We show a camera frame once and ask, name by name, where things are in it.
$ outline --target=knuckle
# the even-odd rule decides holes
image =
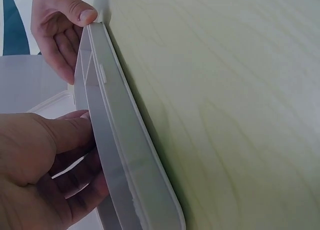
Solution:
[[[82,4],[81,1],[78,1],[78,0],[73,0],[69,3],[69,13],[72,14],[74,13],[78,8],[79,6]]]

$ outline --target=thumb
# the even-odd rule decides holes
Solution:
[[[60,0],[57,10],[79,27],[91,24],[98,17],[97,10],[82,0]]]
[[[89,113],[72,119],[42,119],[56,154],[87,145],[94,138]]]

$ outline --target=hand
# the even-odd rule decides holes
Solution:
[[[67,229],[109,194],[85,113],[0,114],[0,229]]]
[[[69,84],[74,83],[83,27],[97,16],[81,0],[33,0],[31,32],[46,62]]]

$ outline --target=white plastic container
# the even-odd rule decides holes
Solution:
[[[62,92],[31,112],[53,119],[80,109],[89,109],[111,197],[97,208],[95,224],[112,230],[186,229],[181,206],[102,23],[83,30],[74,93]]]

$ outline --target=wooden panel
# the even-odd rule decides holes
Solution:
[[[320,0],[95,1],[188,229],[320,229]]]

